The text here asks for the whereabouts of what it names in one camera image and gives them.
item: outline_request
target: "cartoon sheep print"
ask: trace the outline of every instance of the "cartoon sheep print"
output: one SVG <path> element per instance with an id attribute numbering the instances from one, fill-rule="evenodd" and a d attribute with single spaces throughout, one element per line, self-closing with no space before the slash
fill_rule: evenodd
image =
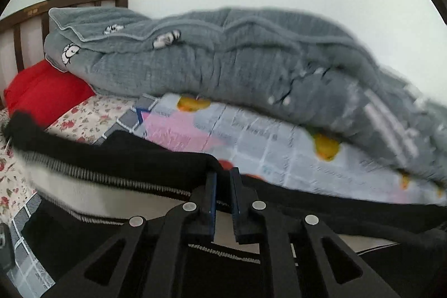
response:
<path id="1" fill-rule="evenodd" d="M 174 41 L 177 41 L 180 38 L 180 31 L 174 30 L 172 32 L 168 32 L 158 36 L 153 42 L 152 46 L 154 49 L 161 49 L 163 47 L 169 46 Z"/>
<path id="2" fill-rule="evenodd" d="M 112 24 L 111 26 L 108 26 L 104 32 L 102 32 L 104 35 L 109 35 L 110 33 L 115 33 L 118 31 L 121 31 L 124 28 L 121 24 Z"/>
<path id="3" fill-rule="evenodd" d="M 80 47 L 75 45 L 74 43 L 70 43 L 65 46 L 62 52 L 62 62 L 64 65 L 70 62 L 70 58 L 77 54 Z"/>

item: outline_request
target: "pillow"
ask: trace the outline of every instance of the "pillow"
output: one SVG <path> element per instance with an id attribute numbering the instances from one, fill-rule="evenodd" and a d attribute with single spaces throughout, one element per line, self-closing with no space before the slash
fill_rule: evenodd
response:
<path id="1" fill-rule="evenodd" d="M 57 71 L 45 60 L 19 72 L 4 91 L 10 115 L 26 111 L 44 128 L 93 95 L 85 81 Z"/>

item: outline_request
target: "wooden headboard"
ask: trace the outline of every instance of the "wooden headboard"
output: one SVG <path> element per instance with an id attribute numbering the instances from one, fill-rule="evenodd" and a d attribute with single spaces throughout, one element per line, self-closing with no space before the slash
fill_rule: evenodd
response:
<path id="1" fill-rule="evenodd" d="M 128 6 L 127 0 L 46 0 L 0 20 L 0 94 L 25 67 L 41 61 L 43 41 L 50 33 L 51 8 Z"/>

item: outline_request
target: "bed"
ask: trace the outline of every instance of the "bed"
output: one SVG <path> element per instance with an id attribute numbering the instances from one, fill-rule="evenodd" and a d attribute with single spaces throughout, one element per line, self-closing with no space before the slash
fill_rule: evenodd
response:
<path id="1" fill-rule="evenodd" d="M 43 59 L 42 42 L 51 27 L 48 19 L 48 10 L 50 8 L 103 5 L 127 6 L 127 0 L 48 0 L 27 7 L 0 21 L 2 54 L 6 51 L 9 56 L 7 60 L 15 60 L 13 63 L 3 67 L 3 71 L 10 71 L 8 73 L 9 79 L 6 78 L 4 82 L 9 82 L 12 79 L 10 75 L 14 75 L 18 71 L 22 71 Z M 128 113 L 134 104 L 134 99 L 92 96 L 59 117 L 48 128 L 48 132 L 78 142 L 93 144 L 97 140 L 107 137 L 107 131 L 114 129 L 116 125 L 118 125 L 118 128 L 120 126 L 130 128 L 131 126 L 124 124 L 121 117 Z M 8 119 L 5 109 L 2 111 L 2 118 L 3 121 Z M 1 220 L 11 226 L 17 263 L 17 268 L 12 270 L 9 276 L 23 296 L 38 297 L 50 288 L 54 281 L 34 256 L 31 248 L 21 236 L 21 231 L 26 221 L 30 219 L 32 213 L 36 210 L 39 204 L 39 196 L 36 194 L 37 191 L 28 185 L 23 171 L 16 165 L 12 150 L 6 147 L 7 141 L 2 139 L 1 144 Z M 268 180 L 265 175 L 253 175 L 253 177 L 261 177 Z M 420 184 L 412 181 L 411 177 L 402 175 L 396 177 L 394 188 L 398 194 L 397 199 L 401 199 L 401 202 L 417 203 L 419 202 L 418 197 L 425 195 L 429 191 L 435 202 L 430 199 L 427 201 L 437 203 L 440 206 L 445 205 L 445 194 L 435 184 L 427 190 L 426 185 L 421 188 Z M 408 200 L 405 197 L 402 199 L 402 196 L 405 195 L 407 197 L 410 196 L 413 200 Z M 343 239 L 359 254 L 365 254 L 378 248 L 396 246 L 393 241 L 383 239 L 347 235 L 343 236 Z M 248 251 L 255 253 L 257 248 L 249 247 Z"/>
<path id="2" fill-rule="evenodd" d="M 444 20 L 447 19 L 445 0 L 433 0 Z M 0 6 L 7 0 L 1 0 Z M 4 89 L 14 75 L 43 59 L 42 42 L 48 35 L 51 25 L 48 11 L 52 7 L 72 6 L 121 6 L 127 7 L 127 0 L 47 0 L 26 7 L 0 21 L 1 72 L 0 87 Z M 117 119 L 134 104 L 134 100 L 93 96 L 79 106 L 64 113 L 48 131 L 68 139 L 93 143 L 100 138 Z M 6 110 L 1 112 L 3 121 L 8 119 Z M 16 250 L 18 268 L 9 274 L 24 297 L 38 297 L 54 281 L 33 255 L 30 247 L 21 236 L 21 230 L 30 215 L 35 211 L 39 196 L 25 181 L 23 173 L 15 164 L 13 152 L 5 148 L 7 141 L 0 145 L 0 213 L 1 221 L 10 224 Z M 411 177 L 403 175 L 397 183 L 397 191 L 403 194 L 416 191 Z M 436 185 L 431 193 L 445 204 L 445 193 Z M 378 247 L 393 247 L 389 241 L 377 239 L 349 239 L 350 246 L 357 252 L 367 253 Z"/>

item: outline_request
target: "gray blanket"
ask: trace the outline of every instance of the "gray blanket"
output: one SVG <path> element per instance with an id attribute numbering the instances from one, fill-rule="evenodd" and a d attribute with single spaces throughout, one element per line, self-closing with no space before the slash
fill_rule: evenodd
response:
<path id="1" fill-rule="evenodd" d="M 47 60 L 117 96 L 190 93 L 334 132 L 379 163 L 447 183 L 447 111 L 420 103 L 348 33 L 317 16 L 220 9 L 152 20 L 53 8 Z"/>

